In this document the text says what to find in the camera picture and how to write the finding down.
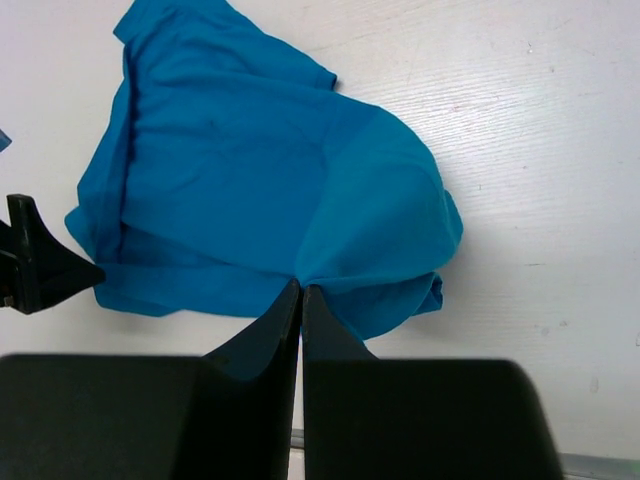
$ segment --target cloth fold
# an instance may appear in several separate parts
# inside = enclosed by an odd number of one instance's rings
[[[400,120],[223,0],[136,0],[115,34],[124,80],[66,219],[100,305],[258,316],[295,276],[362,339],[442,306],[462,222]]]

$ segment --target table surface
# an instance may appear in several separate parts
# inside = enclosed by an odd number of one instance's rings
[[[111,30],[130,0],[2,3],[0,128],[14,143],[0,154],[0,192],[33,195],[79,251],[63,218],[121,80]],[[464,217],[444,310],[371,349],[515,359],[560,450],[640,457],[640,3],[232,4],[337,72],[343,94],[415,129]],[[31,317],[3,310],[0,354],[200,354],[249,322],[119,314],[85,292]]]

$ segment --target black object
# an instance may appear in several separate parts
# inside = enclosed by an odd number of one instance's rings
[[[104,281],[104,272],[47,230],[33,198],[7,196],[11,226],[0,220],[0,307],[33,313]]]
[[[12,228],[0,225],[0,278],[12,296],[26,292],[14,297],[24,310],[52,304],[30,296],[48,291],[43,264],[51,278],[99,278],[51,238],[32,199],[13,201]],[[0,479],[285,480],[301,326],[307,480],[563,478],[517,365],[378,359],[318,287],[303,297],[292,280],[203,357],[1,359]]]

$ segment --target blue object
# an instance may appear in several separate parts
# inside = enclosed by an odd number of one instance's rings
[[[7,148],[9,145],[11,145],[11,139],[7,136],[6,133],[0,130],[0,152]]]
[[[360,338],[442,305],[462,223],[400,120],[223,0],[136,0],[124,81],[67,227],[100,305],[258,316],[320,285]]]

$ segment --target white surface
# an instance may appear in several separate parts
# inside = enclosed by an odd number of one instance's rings
[[[639,458],[640,3],[233,3],[413,127],[464,216],[444,311],[373,351],[514,358],[561,450]],[[120,81],[110,32],[128,4],[2,0],[0,128],[14,143],[0,193],[33,194],[68,245],[62,220]],[[33,317],[3,310],[0,353],[201,353],[246,324],[121,315],[85,293]]]

